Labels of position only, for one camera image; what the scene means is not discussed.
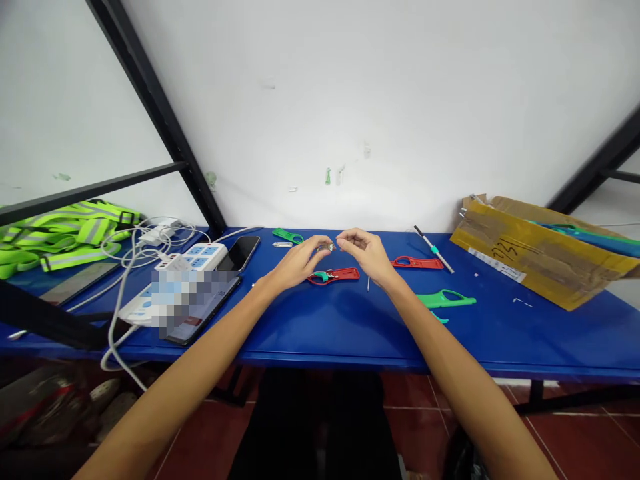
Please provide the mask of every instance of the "white wall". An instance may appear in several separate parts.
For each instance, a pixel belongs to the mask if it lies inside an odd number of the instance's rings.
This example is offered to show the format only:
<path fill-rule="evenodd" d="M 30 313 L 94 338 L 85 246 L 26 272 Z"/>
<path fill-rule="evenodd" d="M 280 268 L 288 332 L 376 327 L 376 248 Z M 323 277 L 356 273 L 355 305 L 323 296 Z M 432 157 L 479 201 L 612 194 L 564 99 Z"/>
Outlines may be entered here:
<path fill-rule="evenodd" d="M 640 150 L 619 170 L 640 174 Z M 572 215 L 594 225 L 614 225 L 607 228 L 640 240 L 640 185 L 609 179 Z M 640 309 L 640 279 L 614 282 L 608 290 Z"/>
<path fill-rule="evenodd" d="M 444 231 L 471 192 L 543 205 L 640 101 L 636 0 L 126 7 L 232 225 Z"/>
<path fill-rule="evenodd" d="M 545 204 L 640 101 L 635 0 L 125 3 L 231 225 L 445 231 L 470 192 Z M 0 5 L 0 202 L 170 161 L 82 0 Z M 178 174 L 108 198 L 201 221 Z"/>
<path fill-rule="evenodd" d="M 0 205 L 171 162 L 84 1 L 0 1 L 0 159 Z M 202 222 L 178 173 L 104 198 Z"/>

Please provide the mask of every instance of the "reflective safety vest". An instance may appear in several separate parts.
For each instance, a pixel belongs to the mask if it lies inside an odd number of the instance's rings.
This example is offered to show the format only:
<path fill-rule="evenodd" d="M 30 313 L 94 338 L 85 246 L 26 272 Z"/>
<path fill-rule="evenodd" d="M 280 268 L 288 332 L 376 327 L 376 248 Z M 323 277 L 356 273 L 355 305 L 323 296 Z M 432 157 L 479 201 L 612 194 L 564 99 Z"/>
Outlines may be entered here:
<path fill-rule="evenodd" d="M 82 201 L 4 227 L 0 233 L 0 279 L 38 265 L 44 271 L 82 265 L 115 255 L 138 224 L 140 212 L 104 200 Z"/>

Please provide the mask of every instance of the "charging cable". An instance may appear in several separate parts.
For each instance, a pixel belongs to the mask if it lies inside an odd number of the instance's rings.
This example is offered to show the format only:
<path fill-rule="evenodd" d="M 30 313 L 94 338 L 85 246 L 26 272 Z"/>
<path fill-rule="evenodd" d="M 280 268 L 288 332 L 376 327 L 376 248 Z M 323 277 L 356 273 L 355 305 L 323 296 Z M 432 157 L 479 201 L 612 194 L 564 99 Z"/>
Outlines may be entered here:
<path fill-rule="evenodd" d="M 238 233 L 242 233 L 242 232 L 246 232 L 248 230 L 254 230 L 254 229 L 258 229 L 258 228 L 263 228 L 263 227 L 246 227 L 246 228 L 242 228 L 242 229 L 236 230 L 236 231 L 234 231 L 234 232 L 232 232 L 232 233 L 230 233 L 228 235 L 224 235 L 224 236 L 214 240 L 213 242 L 211 242 L 211 238 L 206 233 L 204 233 L 204 232 L 200 232 L 200 233 L 203 233 L 205 236 L 207 236 L 207 238 L 208 238 L 210 243 L 218 243 L 219 241 L 227 239 L 227 238 L 230 238 L 230 237 L 233 237 L 234 235 L 237 235 Z M 138 226 L 136 226 L 136 228 L 134 228 L 134 230 L 138 230 L 138 229 L 144 230 L 144 231 L 149 231 L 150 230 L 150 229 L 144 229 L 144 228 L 140 227 L 140 224 Z M 160 250 L 146 249 L 146 250 L 154 251 L 155 252 L 155 257 L 150 262 L 146 262 L 146 263 L 143 263 L 141 265 L 136 265 L 135 268 L 142 267 L 142 266 L 148 265 L 148 264 L 156 261 L 159 258 L 159 255 L 160 255 L 159 252 L 161 250 L 163 250 L 162 253 L 166 253 L 171 248 L 171 246 L 184 245 L 190 238 L 192 238 L 192 236 L 194 236 L 196 231 L 199 231 L 199 230 L 196 230 L 195 227 L 192 226 L 192 225 L 187 225 L 183 229 L 192 231 L 192 234 L 190 236 L 188 236 L 188 238 L 186 238 L 186 240 L 172 241 L 171 239 L 167 238 L 168 242 L 166 242 L 166 243 L 169 244 L 169 247 L 167 248 L 167 250 L 164 251 L 162 248 Z M 159 232 L 160 236 L 163 236 L 163 235 L 165 237 L 167 236 L 166 234 L 161 233 L 162 230 L 160 230 L 158 232 Z M 133 264 L 137 260 L 138 256 L 142 256 L 143 253 L 145 252 L 145 249 L 140 250 L 138 252 L 135 251 L 136 244 L 135 244 L 135 241 L 133 240 L 133 236 L 134 235 L 135 235 L 135 232 L 132 233 L 132 235 L 131 235 L 131 238 L 132 238 L 132 240 L 131 240 L 131 242 L 132 242 L 131 252 L 132 252 L 132 254 L 131 254 L 130 262 L 125 267 L 125 272 L 122 274 L 122 276 L 120 276 L 120 278 L 118 278 L 118 280 L 116 280 L 116 282 L 114 282 L 112 285 L 110 285 L 109 287 L 107 287 L 104 290 L 104 291 L 106 291 L 106 290 L 112 288 L 113 286 L 115 286 L 118 282 L 120 282 L 120 288 L 118 290 L 118 296 L 117 296 L 117 299 L 116 299 L 116 302 L 115 302 L 115 309 L 114 309 L 114 312 L 113 312 L 113 317 L 111 318 L 111 324 L 109 325 L 109 332 L 108 332 L 108 335 L 107 335 L 109 348 L 105 352 L 105 354 L 103 355 L 102 359 L 100 360 L 100 367 L 102 368 L 102 370 L 105 370 L 105 371 L 120 370 L 120 369 L 111 368 L 107 364 L 107 362 L 109 360 L 109 357 L 111 355 L 113 355 L 115 360 L 116 360 L 116 362 L 118 362 L 118 364 L 120 364 L 120 366 L 122 367 L 122 370 L 126 371 L 129 374 L 129 376 L 134 380 L 134 382 L 136 382 L 136 384 L 142 389 L 142 391 L 147 391 L 147 386 L 138 378 L 138 376 L 136 376 L 136 374 L 133 372 L 133 370 L 131 370 L 131 368 L 135 368 L 135 367 L 137 367 L 139 365 L 142 365 L 144 362 L 139 362 L 139 363 L 137 363 L 135 365 L 129 366 L 129 365 L 126 364 L 126 362 L 124 360 L 122 360 L 122 357 L 120 356 L 120 354 L 117 351 L 118 346 L 120 346 L 120 344 L 122 344 L 122 342 L 124 342 L 124 340 L 129 338 L 129 336 L 131 336 L 133 334 L 133 332 L 138 330 L 139 325 L 132 325 L 131 328 L 129 328 L 129 330 L 127 330 L 127 332 L 125 332 L 124 335 L 120 339 L 118 339 L 118 342 L 114 342 L 114 340 L 113 340 L 113 332 L 115 330 L 115 324 L 116 324 L 116 322 L 118 320 L 118 312 L 120 311 L 120 306 L 122 304 L 122 297 L 124 295 L 125 285 L 127 283 L 127 277 L 129 276 L 129 273 L 131 272 L 131 269 L 134 268 Z M 104 293 L 104 291 L 94 295 L 94 297 L 98 297 L 98 296 L 102 295 L 102 293 Z"/>

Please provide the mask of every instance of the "blue table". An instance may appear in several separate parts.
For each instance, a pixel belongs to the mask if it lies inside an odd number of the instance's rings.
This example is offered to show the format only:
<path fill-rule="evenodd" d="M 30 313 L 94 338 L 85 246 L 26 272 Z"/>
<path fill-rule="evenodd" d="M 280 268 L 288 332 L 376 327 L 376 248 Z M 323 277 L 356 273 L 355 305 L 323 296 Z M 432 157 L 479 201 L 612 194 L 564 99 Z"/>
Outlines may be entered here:
<path fill-rule="evenodd" d="M 286 254 L 274 248 L 281 239 L 262 229 L 261 242 L 243 274 L 243 282 L 216 315 L 226 314 Z M 338 231 L 290 230 L 305 238 Z M 432 255 L 415 233 L 379 232 L 390 259 L 400 255 Z M 640 379 L 640 311 L 603 292 L 574 312 L 566 312 L 510 280 L 449 241 L 445 234 L 428 234 L 451 264 L 447 270 L 400 269 L 416 293 L 451 289 L 477 303 L 437 310 L 449 319 L 447 328 L 495 377 L 606 381 Z M 235 238 L 224 243 L 231 246 Z M 357 267 L 346 253 L 334 251 L 319 269 Z M 427 366 L 386 294 L 367 278 L 326 286 L 309 282 L 285 292 L 266 310 L 238 355 L 240 363 L 260 366 L 393 369 L 428 372 Z M 132 272 L 125 301 L 149 282 L 149 270 Z M 84 297 L 102 288 L 97 286 Z M 115 290 L 78 313 L 112 310 Z M 11 342 L 15 329 L 0 324 L 0 353 L 43 357 L 98 359 L 102 352 L 74 350 L 36 335 Z M 158 339 L 154 329 L 141 329 L 119 349 L 128 360 L 174 361 L 184 348 Z"/>

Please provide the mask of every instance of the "person's left hand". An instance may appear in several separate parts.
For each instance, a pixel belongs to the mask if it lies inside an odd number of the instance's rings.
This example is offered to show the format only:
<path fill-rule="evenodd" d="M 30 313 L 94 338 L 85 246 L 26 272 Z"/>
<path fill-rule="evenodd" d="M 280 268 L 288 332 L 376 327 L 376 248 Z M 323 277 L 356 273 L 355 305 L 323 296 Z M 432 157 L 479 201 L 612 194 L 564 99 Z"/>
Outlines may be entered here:
<path fill-rule="evenodd" d="M 329 250 L 324 249 L 310 258 L 313 251 L 321 245 L 330 243 L 333 241 L 328 236 L 314 235 L 296 245 L 280 260 L 276 268 L 264 277 L 265 283 L 278 293 L 302 283 L 315 271 L 318 262 L 331 254 Z"/>

